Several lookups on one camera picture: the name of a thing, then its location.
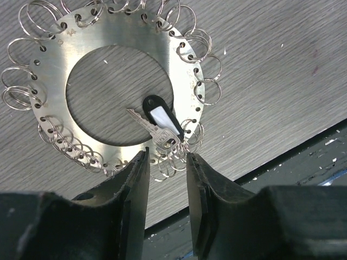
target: metal key ring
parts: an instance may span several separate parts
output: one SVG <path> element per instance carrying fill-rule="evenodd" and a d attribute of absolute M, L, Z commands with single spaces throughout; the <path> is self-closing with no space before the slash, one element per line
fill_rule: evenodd
<path fill-rule="evenodd" d="M 23 88 L 23 89 L 26 89 L 26 90 L 29 90 L 31 91 L 31 88 L 28 88 L 28 87 L 25 87 L 25 86 L 12 86 L 12 87 L 8 87 L 4 90 L 4 92 L 2 93 L 2 100 L 5 102 L 6 105 L 8 105 L 10 108 L 14 109 L 14 110 L 17 110 L 17 111 L 27 111 L 27 110 L 30 110 L 31 108 L 29 107 L 25 107 L 25 108 L 17 108 L 17 107 L 14 107 L 12 106 L 10 103 L 8 103 L 7 99 L 6 99 L 6 94 L 7 92 L 10 94 L 12 92 L 15 92 L 15 93 L 20 93 L 20 94 L 23 94 L 29 98 L 32 98 L 34 100 L 36 100 L 40 106 L 43 106 L 43 103 L 41 101 L 41 99 L 39 99 L 37 96 L 31 94 L 31 93 L 28 93 L 24 90 L 21 90 L 19 88 Z"/>
<path fill-rule="evenodd" d="M 184 132 L 186 132 L 186 128 L 188 127 L 188 125 L 190 124 L 190 123 L 193 123 L 193 120 L 192 119 L 187 119 L 187 120 L 184 120 L 183 122 L 182 122 L 182 124 L 181 124 L 181 127 L 182 127 L 182 129 L 183 129 L 183 131 Z M 186 138 L 186 137 L 184 137 L 184 141 L 188 144 L 188 145 L 192 145 L 192 146 L 194 146 L 194 145 L 197 145 L 200 141 L 202 141 L 202 139 L 203 139 L 203 137 L 204 137 L 204 135 L 205 135 L 205 129 L 204 129 L 204 127 L 203 127 L 203 125 L 199 122 L 198 124 L 197 124 L 197 126 L 198 126 L 198 128 L 199 128 L 199 136 L 194 132 L 193 134 L 195 134 L 195 136 L 196 136 L 196 141 L 195 142 L 193 142 L 192 144 L 189 142 L 189 140 Z"/>
<path fill-rule="evenodd" d="M 27 7 L 27 5 L 29 5 L 29 4 L 25 4 L 25 5 L 23 5 L 23 6 L 20 8 L 20 10 L 19 10 L 19 12 L 18 12 L 18 16 L 17 16 L 18 23 L 20 24 L 20 27 L 22 28 L 23 32 L 24 32 L 26 35 L 28 35 L 29 37 L 31 37 L 31 38 L 33 38 L 33 39 L 35 39 L 35 40 L 38 40 L 38 41 L 48 41 L 48 40 L 51 40 L 51 39 L 54 37 L 54 35 L 51 35 L 51 36 L 48 37 L 48 38 L 36 37 L 36 36 L 32 35 L 30 32 L 28 32 L 27 29 L 24 27 L 23 21 L 22 21 L 22 17 L 21 17 L 21 16 L 22 16 L 22 11 L 23 11 L 23 9 L 24 9 L 25 7 Z"/>
<path fill-rule="evenodd" d="M 178 23 L 179 20 L 179 16 L 181 15 L 181 1 L 180 0 L 176 0 L 177 1 L 177 8 L 178 8 L 178 14 L 177 14 L 177 18 L 174 22 L 169 22 L 169 18 L 172 15 L 172 13 L 175 11 L 175 9 L 171 8 L 170 11 L 168 12 L 167 16 L 166 16 L 166 21 L 168 22 L 168 26 L 166 27 L 161 27 L 159 26 L 159 23 L 156 23 L 156 28 L 159 31 L 170 31 L 173 27 L 175 27 L 175 25 Z"/>
<path fill-rule="evenodd" d="M 168 163 L 169 163 L 170 167 L 171 167 L 172 169 L 174 169 L 175 171 L 177 171 L 177 172 L 183 172 L 183 171 L 185 171 L 185 170 L 187 169 L 186 166 L 184 166 L 183 168 L 176 168 L 176 165 L 175 165 L 175 163 L 174 163 L 174 160 L 172 159 L 171 156 L 168 156 Z"/>
<path fill-rule="evenodd" d="M 212 102 L 212 103 L 206 103 L 206 102 L 204 102 L 204 101 L 199 97 L 199 95 L 197 94 L 197 87 L 199 87 L 199 86 L 201 85 L 200 82 L 198 82 L 198 83 L 195 85 L 195 87 L 194 87 L 194 95 L 196 96 L 196 98 L 198 99 L 198 101 L 199 101 L 201 104 L 204 104 L 204 105 L 206 105 L 206 106 L 212 106 L 212 105 L 217 104 L 217 103 L 220 101 L 220 99 L 221 99 L 221 97 L 222 97 L 222 87 L 221 87 L 221 85 L 219 85 L 219 83 L 218 83 L 217 81 L 215 81 L 215 80 L 205 80 L 205 81 L 204 81 L 204 83 L 207 83 L 207 82 L 211 82 L 211 83 L 214 83 L 214 84 L 217 85 L 217 88 L 218 88 L 218 90 L 219 90 L 219 96 L 218 96 L 217 100 L 214 101 L 214 102 Z"/>
<path fill-rule="evenodd" d="M 99 173 L 101 170 L 102 170 L 102 165 L 103 165 L 103 163 L 102 162 L 100 162 L 95 156 L 93 156 L 93 155 L 89 155 L 88 154 L 89 152 L 86 152 L 86 157 L 87 157 L 87 159 L 89 159 L 89 162 L 86 164 L 86 166 L 84 167 L 88 172 L 91 172 L 91 173 Z M 95 167 L 95 166 L 92 166 L 92 168 L 90 168 L 90 166 L 91 166 L 91 161 L 94 161 L 95 163 L 93 163 L 93 164 L 97 164 L 98 165 L 98 167 Z"/>
<path fill-rule="evenodd" d="M 22 70 L 28 74 L 30 74 L 32 77 L 37 77 L 30 69 L 27 68 L 23 68 L 23 67 L 8 67 L 5 68 L 2 72 L 1 72 L 1 82 L 2 84 L 4 84 L 5 88 L 10 87 L 4 80 L 4 74 L 10 70 Z"/>
<path fill-rule="evenodd" d="M 73 136 L 73 133 L 72 133 L 72 131 L 70 129 L 67 129 L 67 130 L 70 132 L 70 134 L 72 136 L 72 139 L 71 139 L 71 142 L 65 140 L 68 148 L 65 151 L 64 156 L 67 159 L 76 162 L 79 159 L 79 153 L 76 150 L 76 145 L 73 145 L 73 142 L 76 140 L 79 143 L 79 145 L 81 145 L 82 147 L 83 147 L 83 144 L 82 144 L 82 142 L 79 139 L 77 139 L 76 137 Z M 73 157 L 70 154 L 68 154 L 68 153 L 72 153 L 72 152 L 74 152 L 76 156 Z"/>
<path fill-rule="evenodd" d="M 47 1 L 39 1 L 39 0 L 38 0 L 38 1 L 32 1 L 32 2 L 30 2 L 30 3 L 27 5 L 27 16 L 28 16 L 29 20 L 30 20 L 38 29 L 40 29 L 41 31 L 44 31 L 45 33 L 49 33 L 49 34 L 60 34 L 60 33 L 62 33 L 63 31 L 65 31 L 66 28 L 61 28 L 61 30 L 59 30 L 59 31 L 49 31 L 49 30 L 43 29 L 41 26 L 39 26 L 39 25 L 33 20 L 33 18 L 32 18 L 31 15 L 30 15 L 30 10 L 29 10 L 29 8 L 30 8 L 31 5 L 38 5 L 38 6 L 40 6 L 40 7 L 45 8 L 46 10 L 48 10 L 48 11 L 52 14 L 52 16 L 53 16 L 53 18 L 54 18 L 55 21 L 57 21 L 58 19 L 62 18 L 62 17 L 63 17 L 63 14 L 61 13 L 61 11 L 59 11 L 59 9 L 58 9 L 55 5 L 53 5 L 53 4 L 51 4 L 51 3 L 47 2 Z M 54 11 L 56 11 L 56 13 L 57 13 L 60 17 L 57 18 L 57 17 L 54 15 L 54 13 L 53 13 L 49 8 L 52 8 Z"/>
<path fill-rule="evenodd" d="M 51 137 L 49 137 L 45 131 L 43 131 L 41 125 L 39 124 L 38 127 L 37 127 L 37 130 L 38 130 L 38 134 L 40 136 L 40 138 L 42 139 L 42 141 L 44 141 L 45 143 L 47 144 L 52 144 L 57 138 L 58 138 L 58 134 L 57 132 L 54 132 L 54 138 L 52 139 Z"/>
<path fill-rule="evenodd" d="M 189 39 L 187 40 L 187 42 L 200 42 L 202 43 L 205 47 L 206 47 L 206 54 L 203 55 L 201 58 L 194 58 L 192 55 L 191 56 L 188 56 L 188 60 L 185 59 L 182 54 L 181 54 L 181 51 L 180 49 L 184 48 L 184 45 L 180 44 L 177 49 L 176 49 L 176 53 L 177 55 L 181 58 L 182 61 L 186 62 L 186 63 L 190 63 L 190 64 L 197 64 L 197 63 L 200 63 L 200 62 L 203 62 L 207 56 L 208 56 L 208 52 L 209 52 L 209 43 L 208 41 L 206 40 L 205 37 L 201 36 L 201 35 L 194 35 L 194 37 L 197 37 L 197 38 L 201 38 L 203 39 L 205 42 L 199 40 L 199 39 Z"/>
<path fill-rule="evenodd" d="M 213 79 L 211 79 L 211 80 L 218 80 L 218 79 L 220 78 L 220 76 L 222 75 L 222 72 L 223 72 L 223 63 L 222 63 L 221 59 L 218 58 L 218 57 L 215 56 L 215 55 L 209 55 L 209 56 L 207 56 L 206 58 L 210 58 L 210 57 L 217 59 L 217 60 L 219 61 L 220 65 L 221 65 L 221 69 L 219 70 L 217 76 L 215 76 Z M 197 72 L 198 72 L 197 70 L 194 70 L 194 75 L 195 75 L 195 77 L 196 77 L 199 81 L 201 81 L 201 82 L 203 82 L 203 83 L 206 83 L 205 80 L 201 80 L 201 79 L 198 77 Z"/>
<path fill-rule="evenodd" d="M 151 20 L 151 23 L 156 23 L 156 22 L 159 21 L 160 16 L 161 16 L 162 13 L 163 13 L 164 5 L 165 5 L 165 3 L 167 3 L 167 2 L 168 2 L 168 0 L 162 0 L 162 3 L 161 3 L 161 5 L 160 5 L 160 7 L 159 7 L 159 9 L 158 9 L 158 11 L 157 11 L 157 16 L 156 16 L 154 19 Z M 142 17 L 142 20 L 143 20 L 145 23 L 148 23 L 148 21 L 147 21 L 147 16 L 141 16 L 141 17 Z"/>
<path fill-rule="evenodd" d="M 176 35 L 174 35 L 174 34 L 172 34 L 172 33 L 170 33 L 170 32 L 169 32 L 169 35 L 170 35 L 171 37 L 176 38 L 176 39 L 185 39 L 185 38 L 189 37 L 189 36 L 196 30 L 197 18 L 196 18 L 196 14 L 195 14 L 194 10 L 193 10 L 191 7 L 189 7 L 189 6 L 187 6 L 187 5 L 184 5 L 184 4 L 181 4 L 179 7 L 180 7 L 180 8 L 187 8 L 188 10 L 191 11 L 191 13 L 192 13 L 193 16 L 194 16 L 194 26 L 193 26 L 192 29 L 188 30 L 188 31 L 187 31 L 184 35 L 182 35 L 182 36 L 176 36 Z M 172 10 L 175 11 L 177 8 L 178 8 L 178 6 L 175 6 L 175 7 L 172 8 Z M 172 15 L 172 12 L 171 12 L 171 14 L 168 14 L 168 15 L 167 15 L 166 20 L 168 20 L 168 19 L 170 18 L 170 16 Z"/>
<path fill-rule="evenodd" d="M 99 20 L 100 16 L 102 15 L 102 12 L 105 8 L 105 4 L 104 4 L 104 1 L 102 1 L 102 0 L 94 1 L 94 3 L 95 3 L 95 11 L 97 13 L 96 13 L 95 17 L 92 20 L 90 20 L 88 23 L 81 22 L 81 20 L 82 20 L 81 15 L 79 15 L 79 14 L 75 15 L 75 22 L 79 28 L 88 27 L 89 25 L 93 25 L 94 23 L 96 23 Z"/>
<path fill-rule="evenodd" d="M 110 14 L 116 14 L 116 13 L 118 13 L 118 12 L 124 12 L 124 11 L 126 10 L 126 8 L 128 7 L 129 3 L 130 3 L 130 0 L 126 0 L 126 2 L 125 2 L 125 4 L 123 5 L 122 8 L 120 8 L 120 9 L 118 9 L 118 10 L 115 11 L 113 7 L 109 7 L 109 8 L 107 8 L 107 11 L 108 11 Z"/>
<path fill-rule="evenodd" d="M 139 5 L 134 10 L 132 10 L 132 11 L 131 10 L 126 10 L 125 12 L 127 14 L 133 14 L 134 12 L 137 12 L 140 9 L 145 9 L 146 2 L 147 2 L 147 0 L 141 0 Z"/>
<path fill-rule="evenodd" d="M 53 144 L 54 142 L 56 142 L 56 140 L 58 139 L 58 131 L 56 129 L 56 126 L 52 123 L 52 121 L 50 120 L 49 116 L 43 116 L 41 118 L 41 121 L 43 122 L 47 122 L 50 124 L 51 126 L 51 130 L 52 130 L 52 133 L 53 133 L 53 138 L 51 138 L 46 132 L 43 131 L 41 125 L 39 124 L 39 128 L 38 128 L 38 134 L 39 136 L 41 137 L 41 139 L 47 143 L 47 144 Z M 46 136 L 48 137 L 48 140 L 43 136 L 43 133 L 46 134 Z"/>
<path fill-rule="evenodd" d="M 14 39 L 12 41 L 10 41 L 10 43 L 7 45 L 7 54 L 8 54 L 8 57 L 10 59 L 11 62 L 13 62 L 15 65 L 18 65 L 18 66 L 21 66 L 21 67 L 25 67 L 25 68 L 29 68 L 29 64 L 24 64 L 24 63 L 20 63 L 18 61 L 16 61 L 12 55 L 11 55 L 11 46 L 12 44 L 14 44 L 15 42 L 19 42 L 19 41 L 30 41 L 30 42 L 34 42 L 36 44 L 38 44 L 40 47 L 43 47 L 43 45 L 41 44 L 41 42 L 35 40 L 35 39 L 32 39 L 32 38 L 17 38 L 17 39 Z"/>
<path fill-rule="evenodd" d="M 172 178 L 172 177 L 174 177 L 174 176 L 177 174 L 177 171 L 174 170 L 173 175 L 169 175 L 169 168 L 166 166 L 166 164 L 164 164 L 164 166 L 165 166 L 165 168 L 166 168 L 166 172 L 167 172 L 167 174 L 165 174 L 164 171 L 162 170 L 161 166 L 160 166 L 160 164 L 162 163 L 162 162 L 160 162 L 160 160 L 162 160 L 162 162 L 164 161 L 163 158 L 159 158 L 159 159 L 158 159 L 158 168 L 159 168 L 159 172 L 160 172 L 165 178 Z"/>
<path fill-rule="evenodd" d="M 187 36 L 187 37 L 198 37 L 198 38 L 202 38 L 206 41 L 207 43 L 207 52 L 204 56 L 200 57 L 200 58 L 190 58 L 189 60 L 183 58 L 182 54 L 181 54 L 181 46 L 178 46 L 177 49 L 176 49 L 176 53 L 179 55 L 179 57 L 181 58 L 182 61 L 186 62 L 186 63 L 200 63 L 200 62 L 203 62 L 208 56 L 209 54 L 211 53 L 212 51 L 212 38 L 211 36 L 203 29 L 196 29 L 196 31 L 201 31 L 203 33 L 205 33 L 207 36 L 208 36 L 208 40 L 201 36 L 201 35 L 190 35 L 190 36 Z M 187 41 L 197 41 L 197 42 L 201 42 L 200 40 L 197 40 L 197 39 L 189 39 Z"/>
<path fill-rule="evenodd" d="M 24 72 L 27 72 L 28 74 L 30 74 L 33 78 L 37 78 L 37 76 L 29 69 L 27 68 L 23 68 L 23 67 L 9 67 L 9 68 L 6 68 L 2 71 L 1 73 L 1 82 L 2 84 L 4 84 L 5 88 L 9 88 L 10 86 L 5 82 L 4 80 L 4 74 L 10 70 L 22 70 Z M 34 94 L 36 90 L 34 90 L 33 88 L 31 88 L 31 92 Z M 19 103 L 20 105 L 22 105 L 23 107 L 28 107 L 29 109 L 28 110 L 31 110 L 31 104 L 26 102 L 26 101 L 23 101 L 21 100 L 20 98 L 16 97 L 15 95 L 13 95 L 12 93 L 9 93 L 9 96 L 11 98 L 13 98 L 17 103 Z"/>
<path fill-rule="evenodd" d="M 58 152 L 65 154 L 65 152 L 68 149 L 68 145 L 66 143 L 65 136 L 63 136 L 62 133 L 60 133 L 60 132 L 58 132 L 57 135 L 58 135 L 58 139 L 54 143 L 52 143 L 53 148 L 56 149 Z M 64 145 L 65 150 L 63 150 L 63 148 L 59 147 L 60 144 Z"/>

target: black key tag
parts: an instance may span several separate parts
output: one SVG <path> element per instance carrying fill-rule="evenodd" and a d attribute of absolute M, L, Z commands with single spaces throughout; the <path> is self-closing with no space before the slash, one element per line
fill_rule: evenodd
<path fill-rule="evenodd" d="M 160 96 L 150 95 L 146 97 L 142 103 L 142 108 L 151 124 L 171 130 L 183 141 L 184 132 L 181 125 L 168 104 Z"/>

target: gray wooden surface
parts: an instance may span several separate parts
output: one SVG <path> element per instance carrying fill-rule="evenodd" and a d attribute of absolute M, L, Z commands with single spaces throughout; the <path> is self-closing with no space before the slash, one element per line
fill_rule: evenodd
<path fill-rule="evenodd" d="M 59 6 L 58 0 L 51 2 Z M 72 8 L 84 4 L 66 2 Z M 11 65 L 6 44 L 24 36 L 16 18 L 23 3 L 2 1 L 1 69 Z M 236 179 L 347 117 L 346 2 L 182 3 L 196 11 L 198 27 L 211 33 L 214 53 L 224 63 L 223 98 L 218 105 L 207 107 L 202 116 L 206 134 L 200 153 L 218 171 Z M 183 16 L 191 21 L 189 13 L 183 12 Z M 49 21 L 44 15 L 40 18 Z M 18 44 L 13 51 L 28 61 L 33 47 Z M 216 66 L 211 61 L 204 73 L 213 74 Z M 12 84 L 24 84 L 25 78 L 25 73 L 5 77 Z M 126 47 L 91 53 L 73 70 L 69 84 L 67 99 L 76 121 L 110 144 L 149 137 L 126 116 L 125 108 L 139 108 L 148 94 L 159 94 L 168 103 L 174 98 L 170 82 L 156 62 Z M 213 94 L 211 87 L 207 99 Z M 32 112 L 16 112 L 1 102 L 0 122 L 0 190 L 50 190 L 72 198 L 104 180 L 102 174 L 86 172 L 45 145 Z M 146 226 L 187 204 L 184 173 L 162 184 L 152 181 Z"/>

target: metal ring plate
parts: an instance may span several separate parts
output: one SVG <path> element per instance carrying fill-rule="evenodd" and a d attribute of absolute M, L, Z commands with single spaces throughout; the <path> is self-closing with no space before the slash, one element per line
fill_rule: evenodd
<path fill-rule="evenodd" d="M 194 87 L 198 81 L 194 76 L 194 68 L 199 69 L 198 75 L 203 79 L 202 69 L 199 64 L 185 63 L 177 55 L 177 46 L 184 42 L 185 47 L 182 49 L 182 55 L 186 58 L 190 54 L 196 57 L 186 40 L 171 37 L 169 32 L 158 31 L 154 23 L 146 24 L 141 19 L 143 13 L 147 14 L 148 21 L 155 19 L 156 15 L 145 10 L 131 15 L 109 14 L 107 7 L 113 7 L 117 10 L 121 8 L 121 5 L 108 4 L 105 6 L 100 19 L 94 25 L 86 28 L 79 28 L 76 25 L 75 15 L 80 14 L 82 17 L 89 17 L 93 6 L 75 10 L 58 21 L 58 24 L 67 23 L 67 29 L 57 34 L 54 40 L 43 42 L 47 50 L 42 52 L 38 48 L 30 61 L 30 67 L 38 79 L 33 80 L 29 77 L 29 84 L 38 91 L 37 97 L 46 101 L 41 108 L 36 108 L 35 100 L 30 99 L 31 105 L 39 124 L 49 137 L 53 137 L 53 134 L 47 132 L 50 129 L 50 124 L 42 122 L 40 120 L 42 116 L 57 119 L 54 123 L 63 125 L 63 134 L 70 135 L 70 131 L 72 131 L 74 137 L 93 151 L 100 153 L 104 163 L 119 164 L 121 162 L 127 164 L 138 151 L 149 147 L 152 153 L 151 162 L 156 164 L 159 154 L 156 152 L 152 140 L 139 145 L 111 146 L 93 139 L 77 125 L 66 101 L 66 86 L 69 75 L 80 59 L 98 48 L 119 45 L 138 49 L 156 60 L 169 76 L 174 95 L 173 108 L 178 121 L 196 119 L 199 122 L 203 105 L 194 95 Z M 165 20 L 160 19 L 160 21 L 163 26 L 168 25 Z M 172 30 L 176 36 L 181 35 L 175 28 Z M 34 65 L 35 60 L 40 61 L 39 66 Z M 199 87 L 199 94 L 204 96 L 204 90 L 204 86 Z M 194 132 L 196 127 L 197 123 L 190 124 L 187 130 Z"/>

